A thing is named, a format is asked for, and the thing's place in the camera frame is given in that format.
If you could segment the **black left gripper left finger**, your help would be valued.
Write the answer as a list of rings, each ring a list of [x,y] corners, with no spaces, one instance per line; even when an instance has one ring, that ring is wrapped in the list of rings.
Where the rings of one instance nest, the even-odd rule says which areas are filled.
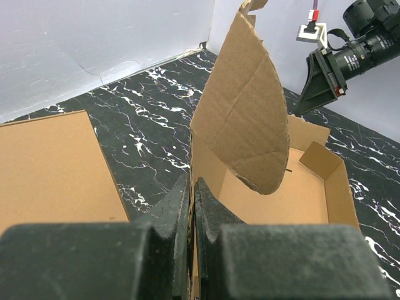
[[[188,299],[190,180],[133,222],[19,224],[1,236],[2,299]]]

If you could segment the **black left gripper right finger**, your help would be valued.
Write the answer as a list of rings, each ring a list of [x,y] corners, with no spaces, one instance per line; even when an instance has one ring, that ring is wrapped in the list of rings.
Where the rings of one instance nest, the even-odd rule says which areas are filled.
[[[347,225],[250,225],[194,185],[201,299],[391,299],[362,234]]]

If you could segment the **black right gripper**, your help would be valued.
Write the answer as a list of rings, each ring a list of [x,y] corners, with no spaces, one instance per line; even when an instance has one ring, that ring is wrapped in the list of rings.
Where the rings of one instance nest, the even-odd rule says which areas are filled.
[[[348,89],[348,80],[399,56],[399,39],[382,28],[370,29],[353,40],[341,29],[326,34],[344,44],[335,48],[327,42],[326,49],[317,49],[306,58],[307,79],[294,108],[295,116],[336,101]]]

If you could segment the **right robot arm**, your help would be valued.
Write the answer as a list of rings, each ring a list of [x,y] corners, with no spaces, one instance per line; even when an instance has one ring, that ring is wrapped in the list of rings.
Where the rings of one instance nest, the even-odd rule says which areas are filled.
[[[337,101],[345,95],[347,81],[399,56],[399,4],[397,1],[354,1],[342,18],[352,33],[328,30],[318,23],[312,8],[308,23],[296,39],[316,43],[309,54],[307,79],[294,109],[296,116]]]

